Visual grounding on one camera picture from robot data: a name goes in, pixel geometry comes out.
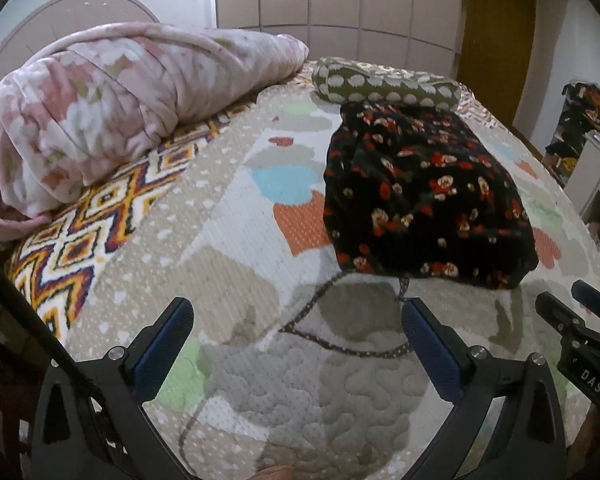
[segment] brown door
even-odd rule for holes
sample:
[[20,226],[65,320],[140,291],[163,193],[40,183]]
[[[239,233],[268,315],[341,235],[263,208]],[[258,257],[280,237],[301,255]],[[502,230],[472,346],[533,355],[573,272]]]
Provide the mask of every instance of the brown door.
[[536,0],[469,0],[458,81],[507,128],[529,67]]

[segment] screw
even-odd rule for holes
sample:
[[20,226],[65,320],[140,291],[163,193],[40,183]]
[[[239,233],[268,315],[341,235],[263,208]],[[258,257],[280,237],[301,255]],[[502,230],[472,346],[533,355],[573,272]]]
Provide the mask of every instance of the screw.
[[489,356],[489,351],[484,346],[472,346],[471,355],[475,359],[486,359]]
[[114,346],[109,352],[107,352],[107,357],[112,361],[117,361],[125,354],[125,349],[122,346]]
[[546,359],[544,358],[544,356],[542,354],[539,354],[538,352],[534,352],[533,354],[531,354],[531,361],[533,362],[533,364],[538,366],[544,366],[544,364],[546,363]]

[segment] headboard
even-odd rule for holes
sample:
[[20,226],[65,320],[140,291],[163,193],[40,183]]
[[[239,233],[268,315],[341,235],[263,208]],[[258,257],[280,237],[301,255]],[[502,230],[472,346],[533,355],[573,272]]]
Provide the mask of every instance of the headboard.
[[79,30],[158,19],[137,0],[51,0],[22,20],[0,44],[0,81],[44,46]]

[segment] pink floral blanket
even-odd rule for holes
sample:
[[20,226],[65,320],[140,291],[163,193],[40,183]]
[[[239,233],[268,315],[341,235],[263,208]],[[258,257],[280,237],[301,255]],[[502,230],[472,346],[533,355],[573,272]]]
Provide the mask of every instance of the pink floral blanket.
[[0,82],[0,242],[307,54],[291,36],[161,23],[102,25],[44,48]]

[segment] black cable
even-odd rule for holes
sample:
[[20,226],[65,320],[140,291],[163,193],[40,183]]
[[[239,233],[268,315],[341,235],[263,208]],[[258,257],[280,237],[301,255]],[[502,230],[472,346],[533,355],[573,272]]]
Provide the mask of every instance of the black cable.
[[39,343],[69,376],[75,386],[91,397],[100,398],[99,389],[80,371],[69,352],[53,336],[18,289],[0,270],[0,305]]

